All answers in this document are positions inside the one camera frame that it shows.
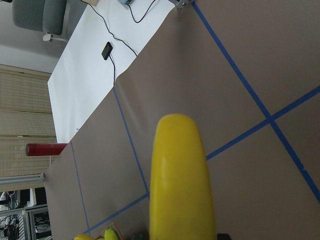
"white paper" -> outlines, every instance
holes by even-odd
[[[144,15],[151,0],[133,0],[136,20]],[[174,5],[157,0],[140,23],[135,23],[130,10],[118,0],[100,0],[94,7],[114,35],[139,53],[158,30]],[[103,19],[87,6],[49,81],[48,88],[58,143],[68,143],[93,113],[114,83],[111,60],[101,53],[111,42],[116,77],[136,58],[121,41],[108,33]]]

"gray chair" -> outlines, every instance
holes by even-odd
[[[67,0],[14,0],[12,4],[17,27],[62,34]]]

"yellow object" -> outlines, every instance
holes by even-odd
[[[104,232],[104,239],[105,240],[119,240],[117,234],[112,229],[108,228]]]
[[[164,116],[153,144],[150,240],[216,238],[209,170],[198,127],[182,114]]]
[[[75,236],[74,240],[95,240],[92,236],[87,234],[79,234]]]

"black electronic device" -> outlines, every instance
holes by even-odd
[[[111,43],[108,41],[101,53],[102,57],[104,60],[107,60],[108,57],[110,56],[110,53],[112,51],[113,47],[111,46]]]

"lemon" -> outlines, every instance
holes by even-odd
[[[107,229],[104,232],[104,239],[105,240],[119,240],[117,234],[112,229]]]
[[[79,234],[75,236],[74,240],[95,240],[92,236],[87,234]]]

